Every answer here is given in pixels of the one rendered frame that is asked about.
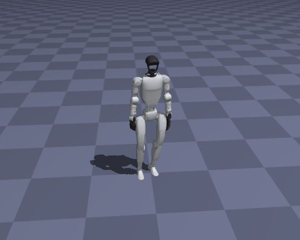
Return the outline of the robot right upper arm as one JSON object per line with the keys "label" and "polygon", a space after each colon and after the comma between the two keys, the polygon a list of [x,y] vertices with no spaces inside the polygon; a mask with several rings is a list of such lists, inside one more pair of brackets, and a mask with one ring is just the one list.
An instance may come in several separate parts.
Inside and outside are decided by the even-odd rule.
{"label": "robot right upper arm", "polygon": [[132,79],[131,97],[133,99],[133,104],[139,103],[139,97],[137,97],[137,95],[139,92],[139,86],[142,84],[142,80],[143,78],[141,76]]}

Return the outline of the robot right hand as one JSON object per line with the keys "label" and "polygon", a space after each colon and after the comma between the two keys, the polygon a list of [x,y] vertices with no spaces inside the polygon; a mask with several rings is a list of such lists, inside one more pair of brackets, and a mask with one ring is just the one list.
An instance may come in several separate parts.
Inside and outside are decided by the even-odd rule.
{"label": "robot right hand", "polygon": [[129,120],[129,125],[130,125],[130,129],[132,129],[132,130],[134,130],[134,131],[136,131],[136,123],[135,123],[135,121],[136,121],[136,118],[135,117],[133,117],[133,121],[131,121],[131,120]]}

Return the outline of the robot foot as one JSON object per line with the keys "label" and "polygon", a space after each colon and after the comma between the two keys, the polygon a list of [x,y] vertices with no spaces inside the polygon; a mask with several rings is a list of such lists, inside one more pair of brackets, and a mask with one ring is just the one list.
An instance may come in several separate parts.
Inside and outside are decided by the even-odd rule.
{"label": "robot foot", "polygon": [[152,166],[151,168],[151,164],[148,165],[148,169],[150,170],[150,172],[154,175],[154,176],[158,176],[159,173],[157,172],[156,168]]}
{"label": "robot foot", "polygon": [[143,174],[142,169],[141,170],[139,169],[139,171],[138,171],[138,167],[137,167],[136,171],[137,171],[137,177],[138,177],[138,179],[139,180],[143,180],[144,179],[144,174]]}

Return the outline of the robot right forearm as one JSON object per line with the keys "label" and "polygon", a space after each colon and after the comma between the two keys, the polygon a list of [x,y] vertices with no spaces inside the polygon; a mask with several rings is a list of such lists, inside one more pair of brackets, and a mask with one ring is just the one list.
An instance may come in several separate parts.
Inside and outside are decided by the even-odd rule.
{"label": "robot right forearm", "polygon": [[133,118],[136,117],[136,107],[137,105],[133,103],[133,98],[130,99],[130,112],[129,112],[129,120],[133,121]]}

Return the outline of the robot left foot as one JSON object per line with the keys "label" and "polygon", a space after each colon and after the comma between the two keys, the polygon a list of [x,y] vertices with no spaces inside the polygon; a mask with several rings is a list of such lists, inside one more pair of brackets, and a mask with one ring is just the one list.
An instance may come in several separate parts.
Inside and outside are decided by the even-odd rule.
{"label": "robot left foot", "polygon": [[148,169],[150,170],[150,172],[154,175],[154,176],[158,176],[159,173],[157,172],[156,168],[152,166],[151,168],[151,164],[148,165]]}

